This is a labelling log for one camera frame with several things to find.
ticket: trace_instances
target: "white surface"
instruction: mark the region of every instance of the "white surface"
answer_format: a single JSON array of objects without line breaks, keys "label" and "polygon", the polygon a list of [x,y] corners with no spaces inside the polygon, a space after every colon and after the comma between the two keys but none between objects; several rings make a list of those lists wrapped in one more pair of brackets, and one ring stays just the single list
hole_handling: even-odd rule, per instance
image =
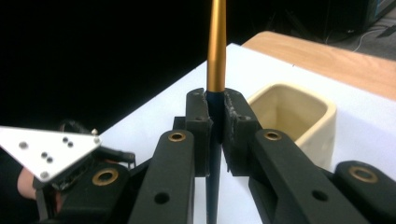
[{"label": "white surface", "polygon": [[[226,87],[245,98],[276,81],[294,82],[334,101],[337,123],[332,169],[340,161],[357,160],[376,166],[396,179],[396,102],[319,76],[250,49],[227,47]],[[175,116],[185,115],[186,94],[205,88],[206,63],[154,97],[101,134],[103,145],[132,151],[137,163],[149,159]],[[226,173],[223,158],[219,189],[219,224],[262,223],[248,179]],[[205,223],[205,180],[196,178],[194,223]]]},{"label": "white surface", "polygon": [[100,144],[94,135],[0,126],[0,146],[41,182],[50,181]]}]

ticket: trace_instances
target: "gray floor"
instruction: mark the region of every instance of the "gray floor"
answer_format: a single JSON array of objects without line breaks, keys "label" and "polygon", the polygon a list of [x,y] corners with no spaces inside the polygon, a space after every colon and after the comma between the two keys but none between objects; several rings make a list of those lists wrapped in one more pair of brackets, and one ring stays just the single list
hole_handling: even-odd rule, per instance
[{"label": "gray floor", "polygon": [[363,34],[347,37],[345,37],[345,34],[344,36],[332,34],[326,42],[328,45],[337,48],[396,61],[396,32],[389,36],[379,37],[391,26],[396,26],[396,8],[373,24]]}]

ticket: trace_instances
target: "white triangular plate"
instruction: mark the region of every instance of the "white triangular plate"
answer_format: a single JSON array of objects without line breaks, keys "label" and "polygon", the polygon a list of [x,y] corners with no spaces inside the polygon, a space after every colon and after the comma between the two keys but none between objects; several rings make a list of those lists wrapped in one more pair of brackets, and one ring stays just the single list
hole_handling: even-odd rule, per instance
[{"label": "white triangular plate", "polygon": [[98,136],[0,126],[0,146],[48,182],[101,145]]}]

